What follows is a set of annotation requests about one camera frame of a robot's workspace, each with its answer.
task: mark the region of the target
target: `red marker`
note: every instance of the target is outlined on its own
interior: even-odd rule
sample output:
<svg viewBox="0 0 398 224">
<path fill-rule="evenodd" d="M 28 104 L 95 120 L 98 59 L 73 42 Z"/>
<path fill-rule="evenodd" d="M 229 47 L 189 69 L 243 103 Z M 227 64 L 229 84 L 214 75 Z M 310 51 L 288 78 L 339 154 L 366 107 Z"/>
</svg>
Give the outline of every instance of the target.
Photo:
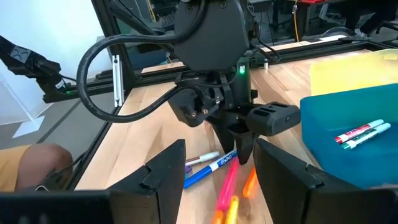
<svg viewBox="0 0 398 224">
<path fill-rule="evenodd" d="M 345 134 L 339 135 L 335 137 L 335 140 L 338 144 L 343 144 L 344 142 L 355 138 L 356 136 L 359 136 L 360 134 L 366 132 L 367 130 L 371 128 L 375 128 L 376 126 L 379 126 L 380 124 L 384 123 L 382 119 L 372 121 L 368 124 L 365 124 L 359 128 L 356 128 L 354 130 L 348 131 Z"/>
</svg>

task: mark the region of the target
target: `brown pants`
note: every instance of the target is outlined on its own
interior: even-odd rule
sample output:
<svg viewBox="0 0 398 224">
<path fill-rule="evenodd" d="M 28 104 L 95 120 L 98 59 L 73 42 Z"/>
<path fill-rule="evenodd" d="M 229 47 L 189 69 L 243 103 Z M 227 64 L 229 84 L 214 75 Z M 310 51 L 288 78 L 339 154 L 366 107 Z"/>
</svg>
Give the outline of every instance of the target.
<svg viewBox="0 0 398 224">
<path fill-rule="evenodd" d="M 17 184 L 18 167 L 29 146 L 0 150 L 0 192 L 13 192 Z"/>
</svg>

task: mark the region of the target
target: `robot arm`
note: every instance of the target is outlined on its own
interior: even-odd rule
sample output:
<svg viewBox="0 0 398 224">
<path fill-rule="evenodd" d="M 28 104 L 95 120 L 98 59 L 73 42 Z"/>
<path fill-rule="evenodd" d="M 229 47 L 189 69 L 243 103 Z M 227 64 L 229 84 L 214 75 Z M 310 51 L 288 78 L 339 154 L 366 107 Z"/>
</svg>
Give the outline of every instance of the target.
<svg viewBox="0 0 398 224">
<path fill-rule="evenodd" d="M 173 37 L 122 34 L 107 37 L 88 49 L 77 73 L 81 101 L 93 115 L 114 123 L 141 119 L 168 101 L 178 120 L 188 126 L 198 126 L 204 120 L 211 123 L 225 153 L 233 150 L 236 143 L 239 161 L 244 164 L 260 135 L 273 136 L 300 122 L 296 106 L 253 103 L 257 91 L 251 89 L 251 63 L 256 54 L 267 55 L 251 43 L 258 38 L 258 30 L 247 1 L 180 2 Z M 175 55 L 202 75 L 181 74 L 174 89 L 136 114 L 106 113 L 94 105 L 87 93 L 88 67 L 101 50 L 126 42 L 173 44 Z"/>
</svg>

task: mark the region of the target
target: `blue plastic tray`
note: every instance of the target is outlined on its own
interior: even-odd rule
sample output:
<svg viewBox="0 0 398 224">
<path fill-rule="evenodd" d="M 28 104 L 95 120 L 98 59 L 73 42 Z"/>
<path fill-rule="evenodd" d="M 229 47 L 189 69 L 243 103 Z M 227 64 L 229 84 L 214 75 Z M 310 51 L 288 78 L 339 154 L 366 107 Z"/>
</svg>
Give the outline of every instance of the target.
<svg viewBox="0 0 398 224">
<path fill-rule="evenodd" d="M 323 170 L 362 188 L 398 184 L 398 84 L 310 96 L 300 109 L 304 144 Z M 351 151 L 335 142 L 377 119 L 391 128 Z"/>
</svg>

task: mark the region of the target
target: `expo marker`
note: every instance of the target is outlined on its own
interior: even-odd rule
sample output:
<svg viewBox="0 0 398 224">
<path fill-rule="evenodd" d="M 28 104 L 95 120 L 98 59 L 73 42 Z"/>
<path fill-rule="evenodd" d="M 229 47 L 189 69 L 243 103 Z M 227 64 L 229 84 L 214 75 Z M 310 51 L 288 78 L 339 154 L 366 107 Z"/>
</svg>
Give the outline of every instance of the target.
<svg viewBox="0 0 398 224">
<path fill-rule="evenodd" d="M 198 156 L 198 157 L 194 157 L 194 158 L 191 158 L 191 159 L 187 159 L 185 161 L 185 166 L 192 166 L 192 165 L 195 165 L 195 164 L 198 164 L 198 163 L 201 163 L 201 162 L 205 162 L 205 161 L 208 161 L 210 159 L 214 159 L 214 158 L 218 157 L 219 155 L 220 155 L 219 152 L 211 152 L 211 153 L 208 153 L 208 154 L 205 154 L 205 155 L 202 155 L 202 156 Z"/>
<path fill-rule="evenodd" d="M 373 138 L 374 136 L 382 133 L 383 131 L 389 129 L 391 127 L 391 124 L 389 123 L 385 123 L 382 125 L 379 125 L 375 128 L 372 128 L 370 130 L 368 130 L 367 132 L 360 134 L 359 136 L 357 136 L 356 138 L 353 138 L 345 143 L 343 143 L 341 146 L 344 149 L 350 150 L 355 148 L 357 145 L 362 144 L 364 142 L 366 142 L 367 140 Z"/>
<path fill-rule="evenodd" d="M 366 132 L 367 130 L 369 130 L 371 128 L 379 126 L 382 123 L 384 123 L 384 121 L 382 119 L 372 121 L 368 124 L 362 125 L 359 128 L 353 129 L 351 131 L 348 131 L 345 134 L 341 134 L 341 135 L 335 137 L 335 140 L 338 144 L 343 144 L 344 142 L 346 142 L 352 138 L 355 138 L 356 136 L 359 136 L 360 134 Z"/>
<path fill-rule="evenodd" d="M 189 188 L 193 184 L 197 183 L 199 180 L 202 180 L 203 178 L 207 177 L 209 174 L 211 174 L 219 167 L 226 164 L 228 161 L 230 161 L 232 158 L 234 158 L 237 155 L 238 152 L 236 151 L 236 149 L 234 149 L 231 152 L 225 154 L 223 157 L 219 158 L 217 161 L 214 161 L 205 168 L 199 170 L 196 174 L 193 174 L 191 177 L 185 179 L 184 189 Z"/>
</svg>

